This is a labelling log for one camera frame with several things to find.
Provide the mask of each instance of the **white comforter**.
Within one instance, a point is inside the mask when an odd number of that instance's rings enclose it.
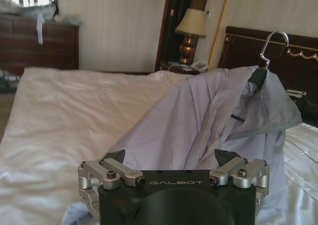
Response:
[[[101,158],[182,77],[27,69],[0,145],[0,223],[59,224],[79,200],[79,163]],[[318,157],[316,129],[300,125],[287,139]],[[290,212],[262,211],[258,220],[314,224],[318,166],[288,141],[284,150]]]

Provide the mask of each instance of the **wooden furniture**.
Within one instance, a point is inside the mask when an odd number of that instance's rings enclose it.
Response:
[[[187,68],[187,70],[185,70],[185,68],[182,66],[173,66],[173,67],[169,68],[170,66],[171,66],[171,64],[169,64],[168,62],[165,62],[165,61],[160,62],[160,70],[169,70],[171,72],[174,72],[177,74],[184,74],[184,75],[198,75],[198,74],[200,74],[200,72],[197,70],[193,70],[193,69],[189,69],[189,68]]]
[[[228,26],[219,68],[258,65],[265,61],[259,56],[271,32]],[[280,34],[275,34],[265,51],[270,60],[268,69],[277,74],[285,89],[306,91],[310,102],[318,104],[318,38],[288,35],[289,47]]]
[[[22,75],[25,67],[78,69],[78,26],[48,22],[42,31],[40,45],[36,20],[0,15],[0,70]]]

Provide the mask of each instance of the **beige wallpaper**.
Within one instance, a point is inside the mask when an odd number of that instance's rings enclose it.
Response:
[[[59,0],[61,14],[76,14],[80,69],[152,72],[165,0]]]
[[[209,60],[224,0],[208,0],[207,37],[198,42],[195,59]],[[318,37],[318,0],[229,0],[217,42],[212,68],[217,67],[225,27],[228,25],[260,30],[283,30],[289,34]]]

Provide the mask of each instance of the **wooden headboard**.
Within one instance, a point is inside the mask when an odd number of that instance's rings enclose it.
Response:
[[[218,68],[258,65],[259,56],[271,32],[228,26]],[[274,34],[264,53],[268,69],[277,74],[285,89],[306,91],[310,102],[318,104],[318,38],[289,35],[289,47],[280,34]]]

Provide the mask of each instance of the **brass lamp base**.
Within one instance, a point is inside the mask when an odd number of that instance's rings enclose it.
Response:
[[[193,37],[186,36],[184,38],[182,45],[180,46],[180,62],[186,65],[190,64],[191,63],[190,58],[193,52],[194,52]]]

